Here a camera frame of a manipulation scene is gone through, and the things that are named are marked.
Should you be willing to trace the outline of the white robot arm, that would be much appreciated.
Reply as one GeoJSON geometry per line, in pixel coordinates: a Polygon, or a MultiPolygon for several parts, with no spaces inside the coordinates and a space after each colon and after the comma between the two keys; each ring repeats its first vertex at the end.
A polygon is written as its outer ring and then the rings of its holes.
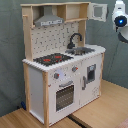
{"type": "Polygon", "coordinates": [[[125,12],[125,3],[123,0],[116,0],[112,13],[113,29],[120,30],[118,39],[128,44],[128,14],[125,12]]]}

